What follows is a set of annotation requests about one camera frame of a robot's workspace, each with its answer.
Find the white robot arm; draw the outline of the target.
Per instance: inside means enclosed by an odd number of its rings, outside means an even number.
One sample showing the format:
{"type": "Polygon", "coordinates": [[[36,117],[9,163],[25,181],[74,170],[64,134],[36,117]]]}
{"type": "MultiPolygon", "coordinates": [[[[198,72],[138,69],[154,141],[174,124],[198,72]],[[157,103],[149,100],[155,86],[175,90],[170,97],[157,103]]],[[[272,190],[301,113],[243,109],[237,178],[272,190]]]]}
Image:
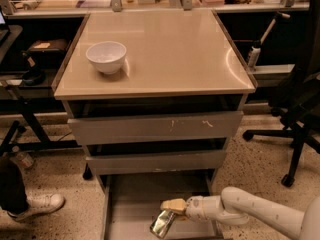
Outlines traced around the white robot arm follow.
{"type": "Polygon", "coordinates": [[[192,221],[218,221],[243,225],[252,216],[291,240],[320,240],[320,197],[305,211],[255,196],[236,187],[226,187],[220,195],[192,196],[163,201],[161,210],[192,221]]]}

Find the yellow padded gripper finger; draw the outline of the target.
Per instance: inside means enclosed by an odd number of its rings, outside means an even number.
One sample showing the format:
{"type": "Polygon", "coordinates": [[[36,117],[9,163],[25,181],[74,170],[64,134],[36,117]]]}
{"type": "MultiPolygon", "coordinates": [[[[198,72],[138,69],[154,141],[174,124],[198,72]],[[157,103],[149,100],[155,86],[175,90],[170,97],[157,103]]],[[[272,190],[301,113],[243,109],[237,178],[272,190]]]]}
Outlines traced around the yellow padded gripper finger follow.
{"type": "Polygon", "coordinates": [[[186,210],[186,202],[181,198],[166,200],[161,203],[160,209],[183,214],[186,210]]]}

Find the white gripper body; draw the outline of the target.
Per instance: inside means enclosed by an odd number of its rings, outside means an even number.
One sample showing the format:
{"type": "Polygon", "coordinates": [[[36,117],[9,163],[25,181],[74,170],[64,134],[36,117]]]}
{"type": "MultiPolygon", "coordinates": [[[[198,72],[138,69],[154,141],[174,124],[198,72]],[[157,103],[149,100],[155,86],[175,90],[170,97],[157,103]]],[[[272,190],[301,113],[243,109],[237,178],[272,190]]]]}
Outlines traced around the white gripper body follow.
{"type": "Polygon", "coordinates": [[[193,221],[217,220],[222,212],[220,196],[192,196],[186,201],[186,216],[193,221]]]}

